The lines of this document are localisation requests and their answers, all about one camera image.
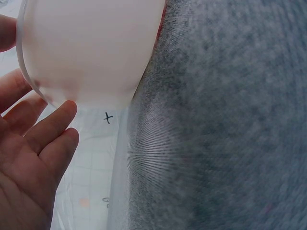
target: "hand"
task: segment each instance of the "hand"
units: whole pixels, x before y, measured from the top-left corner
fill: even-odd
[[[16,20],[0,15],[0,51],[15,45]],[[19,69],[0,78],[0,114],[32,89]],[[37,94],[0,116],[0,229],[44,230],[55,192],[78,145],[67,129],[77,107],[66,102],[33,126],[46,107]]]

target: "orange spot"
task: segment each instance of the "orange spot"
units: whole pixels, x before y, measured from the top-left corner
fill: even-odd
[[[80,199],[79,204],[81,207],[89,207],[90,206],[90,200],[89,199]]]

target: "gray fabric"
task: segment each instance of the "gray fabric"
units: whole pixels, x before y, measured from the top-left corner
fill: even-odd
[[[170,0],[109,229],[307,229],[306,43],[305,0]]]

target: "white plastic cup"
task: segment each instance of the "white plastic cup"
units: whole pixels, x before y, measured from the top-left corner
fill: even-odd
[[[148,65],[165,0],[23,0],[22,73],[46,101],[120,109]]]

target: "finger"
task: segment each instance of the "finger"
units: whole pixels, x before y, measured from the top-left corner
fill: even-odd
[[[4,75],[0,78],[0,113],[6,111],[31,90],[20,69]]]
[[[39,154],[47,144],[58,138],[66,130],[76,113],[76,104],[67,101],[50,116],[30,129],[25,138],[32,150]]]
[[[0,52],[15,45],[16,19],[0,15]]]
[[[36,123],[46,106],[47,103],[35,93],[18,103],[3,118],[12,132],[24,135]]]
[[[73,128],[67,129],[61,136],[48,144],[39,154],[59,185],[73,154],[78,146],[79,134]]]

